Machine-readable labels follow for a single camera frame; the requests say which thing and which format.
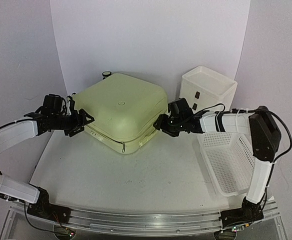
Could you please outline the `pale green hard-shell suitcase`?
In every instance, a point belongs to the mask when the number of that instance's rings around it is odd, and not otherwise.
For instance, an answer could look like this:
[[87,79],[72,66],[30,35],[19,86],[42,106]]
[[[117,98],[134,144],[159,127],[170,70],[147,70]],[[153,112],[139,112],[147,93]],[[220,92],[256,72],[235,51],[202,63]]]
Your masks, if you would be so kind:
[[157,133],[153,123],[165,114],[165,90],[153,83],[114,73],[72,95],[75,109],[85,110],[94,122],[85,131],[114,151],[128,155]]

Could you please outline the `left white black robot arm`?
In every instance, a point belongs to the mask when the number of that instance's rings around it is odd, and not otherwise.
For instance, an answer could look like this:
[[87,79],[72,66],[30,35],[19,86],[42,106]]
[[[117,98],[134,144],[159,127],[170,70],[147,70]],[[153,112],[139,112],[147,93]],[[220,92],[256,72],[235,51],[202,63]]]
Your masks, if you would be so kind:
[[[0,155],[8,149],[46,132],[63,131],[72,137],[94,121],[83,109],[72,110],[70,114],[49,110],[46,113],[31,112],[23,119],[15,120],[0,127]],[[26,205],[26,214],[41,219],[65,224],[71,210],[52,204],[47,190],[30,183],[13,179],[0,171],[0,198],[8,202]]]

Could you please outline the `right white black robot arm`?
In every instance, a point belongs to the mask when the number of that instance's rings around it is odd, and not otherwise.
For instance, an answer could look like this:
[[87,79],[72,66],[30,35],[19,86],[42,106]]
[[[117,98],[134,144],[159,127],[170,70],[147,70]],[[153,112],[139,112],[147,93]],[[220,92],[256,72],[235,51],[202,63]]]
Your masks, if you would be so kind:
[[262,220],[267,201],[267,190],[272,176],[281,132],[276,124],[279,117],[260,106],[253,110],[233,109],[211,111],[209,108],[194,113],[186,104],[171,102],[169,115],[161,114],[154,122],[155,129],[178,137],[180,132],[206,134],[238,133],[251,139],[254,169],[249,189],[240,208],[224,210],[220,220],[222,228],[236,231],[239,226]]

